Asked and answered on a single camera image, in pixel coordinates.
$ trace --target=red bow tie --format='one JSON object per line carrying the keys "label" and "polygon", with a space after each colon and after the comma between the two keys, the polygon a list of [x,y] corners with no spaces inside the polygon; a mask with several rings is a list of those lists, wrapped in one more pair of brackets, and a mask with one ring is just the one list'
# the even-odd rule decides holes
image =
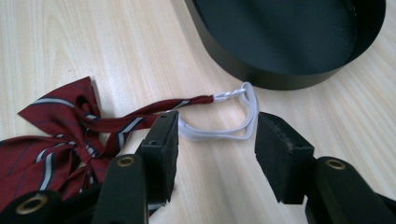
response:
{"label": "red bow tie", "polygon": [[[102,183],[108,163],[133,130],[151,127],[162,111],[212,102],[213,96],[165,100],[123,118],[104,119],[89,77],[48,93],[19,114],[51,137],[22,136],[0,142],[0,211],[30,191],[56,190],[67,199]],[[99,133],[110,133],[105,145]]]}

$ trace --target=black container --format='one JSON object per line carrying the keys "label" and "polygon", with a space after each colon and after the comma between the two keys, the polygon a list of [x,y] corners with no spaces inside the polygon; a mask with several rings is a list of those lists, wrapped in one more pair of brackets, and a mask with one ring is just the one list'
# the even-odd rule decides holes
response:
{"label": "black container", "polygon": [[318,84],[377,37],[385,0],[186,0],[210,56],[257,87]]}

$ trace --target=tabletop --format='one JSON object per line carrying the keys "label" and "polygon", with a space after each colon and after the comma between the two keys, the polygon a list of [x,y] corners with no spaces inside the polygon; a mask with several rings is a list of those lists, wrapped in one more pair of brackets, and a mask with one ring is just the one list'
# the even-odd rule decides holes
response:
{"label": "tabletop", "polygon": [[[374,42],[331,78],[297,91],[255,88],[260,111],[286,120],[315,157],[353,164],[396,199],[396,2]],[[62,85],[91,77],[105,117],[143,105],[239,88],[208,55],[183,0],[0,1],[0,138],[43,134],[17,113]],[[238,126],[237,100],[179,110],[195,127]],[[148,130],[136,131],[133,153]],[[179,137],[172,201],[150,223],[306,223],[304,205],[277,203],[248,140]]]}

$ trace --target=striped bow tie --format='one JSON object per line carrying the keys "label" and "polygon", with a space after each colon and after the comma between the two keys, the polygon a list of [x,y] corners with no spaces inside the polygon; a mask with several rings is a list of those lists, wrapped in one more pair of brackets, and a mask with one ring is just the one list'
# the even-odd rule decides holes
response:
{"label": "striped bow tie", "polygon": [[[164,100],[123,118],[106,119],[101,118],[89,77],[48,93],[19,115],[51,136],[0,142],[0,211],[30,191],[56,190],[65,200],[102,183],[109,162],[132,131],[151,127],[163,111],[213,101],[212,95]],[[110,133],[105,144],[99,133]]]}

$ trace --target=elastic band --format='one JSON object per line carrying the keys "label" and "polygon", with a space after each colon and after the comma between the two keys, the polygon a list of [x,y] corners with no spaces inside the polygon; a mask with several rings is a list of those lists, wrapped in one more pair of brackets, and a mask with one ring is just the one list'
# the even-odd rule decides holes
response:
{"label": "elastic band", "polygon": [[[255,125],[255,118],[258,114],[258,106],[256,93],[250,83],[244,82],[240,89],[235,91],[227,91],[213,96],[214,102],[222,103],[232,98],[239,98],[240,103],[247,109],[247,117],[245,121],[237,128],[231,130],[218,130],[218,131],[204,131],[197,129],[187,124],[181,116],[178,118],[178,131],[179,133],[190,139],[191,141],[205,141],[214,139],[233,139],[233,140],[246,140],[253,133]],[[240,136],[236,135],[239,131],[245,129],[245,134]]]}

